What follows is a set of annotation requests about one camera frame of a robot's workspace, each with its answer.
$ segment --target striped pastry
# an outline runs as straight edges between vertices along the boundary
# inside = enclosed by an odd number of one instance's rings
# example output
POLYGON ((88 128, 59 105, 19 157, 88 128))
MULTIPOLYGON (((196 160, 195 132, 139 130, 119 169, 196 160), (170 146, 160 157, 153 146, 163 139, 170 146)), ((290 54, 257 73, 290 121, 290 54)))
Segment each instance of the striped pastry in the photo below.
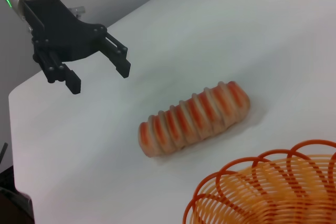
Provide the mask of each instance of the striped pastry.
POLYGON ((205 88, 187 101, 170 106, 166 112, 152 115, 139 126, 139 144, 148 157, 174 153, 224 132, 242 121, 250 108, 250 100, 235 82, 205 88))

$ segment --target white tabletop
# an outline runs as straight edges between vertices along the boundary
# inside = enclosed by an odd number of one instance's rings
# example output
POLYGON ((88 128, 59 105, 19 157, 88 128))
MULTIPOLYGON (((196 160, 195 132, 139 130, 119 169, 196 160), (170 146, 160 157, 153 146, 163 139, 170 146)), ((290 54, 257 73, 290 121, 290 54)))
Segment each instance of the white tabletop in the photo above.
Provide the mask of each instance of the white tabletop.
POLYGON ((15 185, 36 223, 181 223, 197 184, 233 159, 334 140, 335 1, 151 0, 109 28, 129 78, 98 53, 68 64, 79 95, 41 72, 17 87, 15 185), (251 98, 243 123, 170 157, 142 153, 150 114, 231 80, 251 98))

